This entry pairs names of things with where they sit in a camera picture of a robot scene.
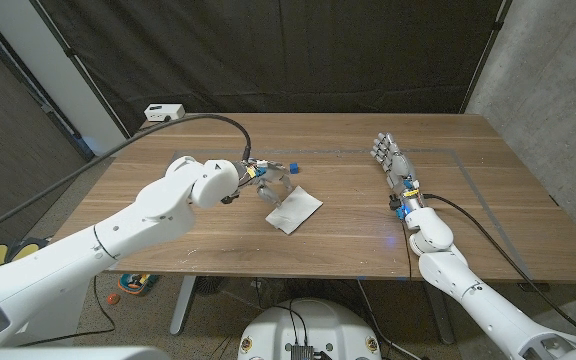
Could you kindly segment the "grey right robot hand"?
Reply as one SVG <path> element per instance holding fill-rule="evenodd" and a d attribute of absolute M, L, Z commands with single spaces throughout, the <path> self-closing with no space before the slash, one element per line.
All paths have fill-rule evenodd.
<path fill-rule="evenodd" d="M 379 133 L 374 140 L 371 156 L 383 168 L 391 189 L 391 208 L 405 217 L 424 206 L 415 168 L 400 150 L 390 133 Z"/>

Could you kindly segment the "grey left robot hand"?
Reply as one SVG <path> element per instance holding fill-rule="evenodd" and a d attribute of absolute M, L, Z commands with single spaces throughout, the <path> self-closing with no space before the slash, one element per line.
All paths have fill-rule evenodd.
<path fill-rule="evenodd" d="M 281 183 L 290 193 L 293 185 L 289 170 L 279 162 L 249 158 L 234 163 L 239 180 L 235 195 L 245 187 L 254 186 L 257 195 L 265 202 L 275 207 L 282 205 L 280 196 L 270 187 L 273 183 Z"/>

